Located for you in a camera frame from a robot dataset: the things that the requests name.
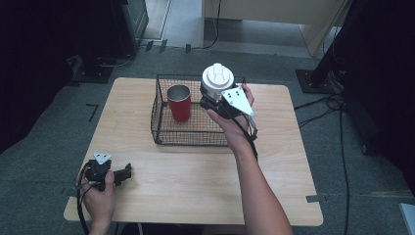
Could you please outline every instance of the human hand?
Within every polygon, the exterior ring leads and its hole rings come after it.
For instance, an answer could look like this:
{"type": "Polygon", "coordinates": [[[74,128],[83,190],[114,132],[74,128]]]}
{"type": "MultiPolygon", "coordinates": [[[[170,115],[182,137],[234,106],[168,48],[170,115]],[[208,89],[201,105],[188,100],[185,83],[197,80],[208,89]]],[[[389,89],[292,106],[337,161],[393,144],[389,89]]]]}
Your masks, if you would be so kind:
{"type": "MultiPolygon", "coordinates": [[[[246,84],[242,84],[242,88],[245,90],[248,101],[252,106],[254,103],[254,95],[251,92],[251,89],[246,84]]],[[[207,114],[223,129],[228,145],[232,151],[235,151],[238,146],[241,146],[243,142],[247,141],[244,132],[232,119],[223,118],[213,110],[207,110],[207,114]]],[[[245,130],[248,129],[249,124],[244,116],[235,117],[235,120],[241,124],[245,130]]]]}
{"type": "Polygon", "coordinates": [[[114,173],[109,170],[105,177],[105,191],[86,184],[80,189],[83,203],[92,217],[92,228],[89,234],[107,234],[115,210],[114,173]]]}

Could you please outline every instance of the white lid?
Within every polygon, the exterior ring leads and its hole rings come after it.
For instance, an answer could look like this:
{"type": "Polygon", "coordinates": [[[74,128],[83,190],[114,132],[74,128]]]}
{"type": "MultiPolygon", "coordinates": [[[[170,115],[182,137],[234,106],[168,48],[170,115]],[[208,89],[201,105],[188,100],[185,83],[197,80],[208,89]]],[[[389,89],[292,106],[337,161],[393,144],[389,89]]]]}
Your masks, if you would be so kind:
{"type": "Polygon", "coordinates": [[[220,93],[232,86],[234,76],[231,70],[220,63],[215,63],[204,70],[202,83],[207,91],[220,93]]]}

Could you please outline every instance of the metal wire basket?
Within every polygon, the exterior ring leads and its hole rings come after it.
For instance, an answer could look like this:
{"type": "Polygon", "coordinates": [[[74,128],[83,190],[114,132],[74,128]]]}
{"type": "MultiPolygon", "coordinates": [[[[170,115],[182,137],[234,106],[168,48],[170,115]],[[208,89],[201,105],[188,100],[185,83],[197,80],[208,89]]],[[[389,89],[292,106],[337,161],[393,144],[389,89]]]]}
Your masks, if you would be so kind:
{"type": "Polygon", "coordinates": [[[154,141],[161,145],[227,146],[222,129],[210,119],[199,103],[200,75],[158,74],[156,99],[152,109],[151,128],[154,141]],[[190,89],[191,116],[185,122],[175,121],[167,103],[167,89],[182,84],[190,89]]]}

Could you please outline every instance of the person's right hand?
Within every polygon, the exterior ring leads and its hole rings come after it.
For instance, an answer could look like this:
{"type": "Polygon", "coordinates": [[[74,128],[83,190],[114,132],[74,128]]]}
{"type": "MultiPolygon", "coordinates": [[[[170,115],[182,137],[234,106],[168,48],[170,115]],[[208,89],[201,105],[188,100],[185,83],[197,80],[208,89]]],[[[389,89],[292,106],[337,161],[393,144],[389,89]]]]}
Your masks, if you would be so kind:
{"type": "MultiPolygon", "coordinates": [[[[252,106],[254,103],[254,95],[251,92],[251,89],[246,84],[242,84],[242,88],[244,88],[248,101],[252,106]]],[[[232,151],[235,151],[236,148],[238,148],[238,146],[241,146],[243,142],[247,141],[241,128],[238,125],[236,125],[232,119],[223,118],[213,110],[207,110],[207,114],[214,122],[216,122],[223,129],[226,140],[228,141],[228,145],[232,149],[232,151]]],[[[248,129],[249,124],[244,116],[235,117],[235,120],[239,124],[241,124],[245,128],[245,130],[248,129]]]]}

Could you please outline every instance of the red cup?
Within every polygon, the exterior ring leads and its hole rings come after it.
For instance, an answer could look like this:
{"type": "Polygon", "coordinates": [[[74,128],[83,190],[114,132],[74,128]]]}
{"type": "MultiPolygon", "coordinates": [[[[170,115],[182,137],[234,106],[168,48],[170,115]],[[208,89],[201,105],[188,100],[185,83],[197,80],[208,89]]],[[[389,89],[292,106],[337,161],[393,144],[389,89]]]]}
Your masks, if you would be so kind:
{"type": "Polygon", "coordinates": [[[167,100],[175,120],[186,121],[189,119],[192,104],[189,87],[185,85],[171,86],[167,90],[167,100]]]}

